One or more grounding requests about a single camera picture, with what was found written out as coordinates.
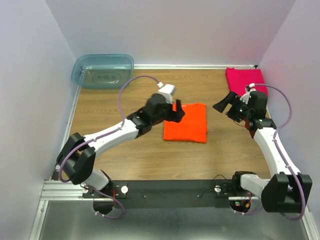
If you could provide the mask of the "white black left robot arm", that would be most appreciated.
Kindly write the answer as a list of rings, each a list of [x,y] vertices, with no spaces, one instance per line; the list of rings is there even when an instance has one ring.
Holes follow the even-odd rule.
[[[78,132],[72,134],[56,159],[59,171],[65,172],[74,185],[84,183],[99,197],[107,197],[112,181],[105,172],[94,168],[96,158],[123,142],[148,133],[154,125],[163,121],[179,123],[184,115],[179,99],[170,103],[164,95],[154,93],[145,106],[128,115],[122,122],[86,136]]]

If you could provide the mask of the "orange t shirt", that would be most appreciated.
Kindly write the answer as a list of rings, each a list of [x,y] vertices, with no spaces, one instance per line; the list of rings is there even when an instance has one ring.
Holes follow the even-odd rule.
[[[185,115],[179,123],[165,121],[163,139],[165,141],[180,141],[207,143],[207,108],[203,103],[182,103]]]

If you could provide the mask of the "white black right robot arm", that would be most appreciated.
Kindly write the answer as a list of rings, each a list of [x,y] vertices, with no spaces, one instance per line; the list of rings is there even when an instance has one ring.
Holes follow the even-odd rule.
[[[212,107],[245,128],[259,146],[269,168],[270,179],[262,179],[250,171],[236,171],[232,176],[230,191],[241,196],[250,192],[261,200],[268,213],[303,215],[311,192],[313,181],[291,161],[278,137],[278,128],[267,117],[268,96],[255,89],[240,96],[231,91]]]

